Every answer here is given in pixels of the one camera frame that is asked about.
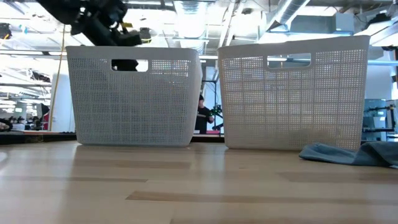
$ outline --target blue cloth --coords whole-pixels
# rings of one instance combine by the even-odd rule
[[[358,151],[316,143],[305,146],[299,157],[353,166],[398,166],[398,142],[367,142]]]

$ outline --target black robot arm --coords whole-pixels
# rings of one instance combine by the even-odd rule
[[[121,0],[37,0],[53,17],[71,25],[71,35],[83,33],[97,46],[142,44],[139,32],[119,30],[127,7]],[[121,61],[118,70],[136,70],[137,62]]]

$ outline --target person in black shirt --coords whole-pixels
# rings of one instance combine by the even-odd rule
[[[205,99],[202,95],[199,95],[198,104],[198,116],[195,124],[195,130],[199,130],[200,134],[206,134],[207,122],[210,124],[214,121],[214,118],[210,115],[210,110],[203,104]]]
[[[6,119],[0,118],[0,131],[11,131],[12,124]]]

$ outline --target perforated basket wall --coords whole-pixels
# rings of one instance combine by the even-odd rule
[[[360,145],[369,37],[218,50],[225,142],[232,148]],[[311,53],[311,64],[269,68],[268,55]]]
[[[187,146],[201,65],[192,49],[67,47],[78,142]],[[148,61],[146,72],[119,72],[112,59]]]

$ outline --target wooden table surface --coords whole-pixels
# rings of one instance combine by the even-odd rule
[[[398,170],[298,152],[0,146],[0,223],[398,223]]]

